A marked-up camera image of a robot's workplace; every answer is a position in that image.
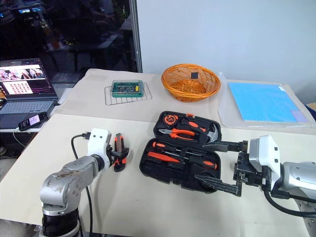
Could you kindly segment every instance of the pliers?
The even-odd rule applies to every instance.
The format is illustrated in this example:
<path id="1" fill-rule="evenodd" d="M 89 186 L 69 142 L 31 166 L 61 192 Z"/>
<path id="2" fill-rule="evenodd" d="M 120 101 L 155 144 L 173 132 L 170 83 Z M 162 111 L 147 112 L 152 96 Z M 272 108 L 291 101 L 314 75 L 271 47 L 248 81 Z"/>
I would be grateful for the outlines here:
<path id="1" fill-rule="evenodd" d="M 181 137 L 179 136 L 178 134 L 187 134 L 187 135 L 191 135 L 191 136 L 195 136 L 195 133 L 192 132 L 192 131 L 188 131 L 188 130 L 180 130 L 180 129 L 172 129 L 172 130 L 169 130 L 169 129 L 159 129 L 158 130 L 159 132 L 161 133 L 164 133 L 164 134 L 169 134 L 169 136 L 171 138 L 180 138 L 180 139 L 184 139 L 184 140 L 193 140 L 193 138 L 186 138 L 186 137 Z"/>

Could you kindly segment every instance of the laptop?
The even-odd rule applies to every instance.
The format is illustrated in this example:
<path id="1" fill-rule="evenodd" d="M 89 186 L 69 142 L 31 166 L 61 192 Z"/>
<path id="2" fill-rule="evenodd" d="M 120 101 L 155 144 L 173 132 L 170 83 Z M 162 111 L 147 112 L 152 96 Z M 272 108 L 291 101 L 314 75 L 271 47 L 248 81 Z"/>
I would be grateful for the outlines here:
<path id="1" fill-rule="evenodd" d="M 0 61 L 0 89 L 7 103 L 0 110 L 0 129 L 41 112 L 49 114 L 58 101 L 39 58 Z"/>

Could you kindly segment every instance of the orange basket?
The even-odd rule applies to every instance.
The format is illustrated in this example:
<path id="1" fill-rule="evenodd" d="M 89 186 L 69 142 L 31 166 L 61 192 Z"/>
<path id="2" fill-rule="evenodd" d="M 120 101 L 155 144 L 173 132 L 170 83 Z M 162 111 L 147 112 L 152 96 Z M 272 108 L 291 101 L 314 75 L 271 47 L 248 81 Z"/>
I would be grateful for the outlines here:
<path id="1" fill-rule="evenodd" d="M 161 81 L 171 95 L 182 102 L 203 100 L 221 88 L 215 73 L 195 64 L 184 63 L 167 68 Z"/>

